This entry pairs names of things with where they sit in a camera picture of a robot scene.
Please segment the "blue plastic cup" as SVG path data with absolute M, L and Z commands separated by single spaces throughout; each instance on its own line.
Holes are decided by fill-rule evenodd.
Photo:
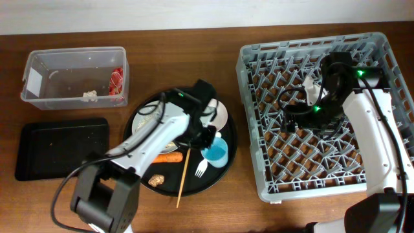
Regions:
M 228 162 L 228 145 L 220 137 L 215 137 L 209 148 L 201 150 L 201 155 L 215 168 L 222 168 Z

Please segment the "pink bowl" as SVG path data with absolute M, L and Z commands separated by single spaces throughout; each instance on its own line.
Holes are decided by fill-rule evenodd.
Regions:
M 211 99 L 208 106 L 204 110 L 207 116 L 200 118 L 204 127 L 215 126 L 220 131 L 227 123 L 228 112 L 224 104 L 216 99 Z

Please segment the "cream plastic cup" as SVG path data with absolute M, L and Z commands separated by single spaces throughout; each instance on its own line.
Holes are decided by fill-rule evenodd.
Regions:
M 306 93 L 306 101 L 308 106 L 316 104 L 321 91 L 321 85 L 317 84 L 311 76 L 307 75 L 302 83 Z M 322 89 L 321 98 L 328 94 L 326 89 Z

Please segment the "grey plate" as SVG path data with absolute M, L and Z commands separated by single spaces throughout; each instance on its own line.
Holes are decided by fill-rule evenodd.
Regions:
M 158 106 L 159 101 L 155 100 L 150 103 L 147 103 L 144 107 L 141 107 L 138 110 L 138 113 L 135 115 L 132 126 L 131 132 L 134 135 L 142 126 L 146 125 L 153 117 L 155 117 L 156 113 L 150 113 Z M 165 148 L 160 152 L 161 154 L 171 153 L 178 149 L 178 146 L 171 141 L 169 144 L 165 146 Z

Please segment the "red snack wrapper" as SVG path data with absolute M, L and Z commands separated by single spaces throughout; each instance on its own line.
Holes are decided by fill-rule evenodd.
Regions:
M 124 77 L 123 68 L 116 68 L 112 71 L 109 79 L 109 95 L 115 96 L 122 92 L 122 83 Z

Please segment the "white paper ball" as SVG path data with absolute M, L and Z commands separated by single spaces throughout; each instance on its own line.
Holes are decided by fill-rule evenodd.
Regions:
M 83 93 L 82 102 L 97 102 L 98 95 L 95 90 Z

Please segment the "food scraps pile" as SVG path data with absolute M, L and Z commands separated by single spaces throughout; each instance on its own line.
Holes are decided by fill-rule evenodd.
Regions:
M 156 114 L 154 114 L 154 113 L 148 114 L 148 115 L 141 115 L 140 113 L 138 113 L 136 115 L 136 117 L 137 117 L 137 128 L 141 128 L 142 126 L 145 126 L 155 116 L 156 116 Z

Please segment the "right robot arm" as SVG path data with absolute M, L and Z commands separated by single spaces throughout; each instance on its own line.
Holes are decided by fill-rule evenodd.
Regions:
M 297 90 L 305 103 L 282 105 L 281 130 L 324 133 L 343 118 L 353 128 L 362 156 L 367 197 L 343 218 L 309 223 L 304 232 L 412 232 L 413 165 L 397 128 L 391 88 L 380 67 L 353 65 L 350 52 L 331 52 L 321 61 L 321 84 L 306 78 Z

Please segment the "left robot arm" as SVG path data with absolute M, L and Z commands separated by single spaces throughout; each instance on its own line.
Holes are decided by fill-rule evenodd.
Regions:
M 70 208 L 91 232 L 128 229 L 138 208 L 141 177 L 168 143 L 191 150 L 211 146 L 216 128 L 205 126 L 201 117 L 216 96 L 213 85 L 203 80 L 163 93 L 159 112 L 139 132 L 101 159 L 82 165 Z

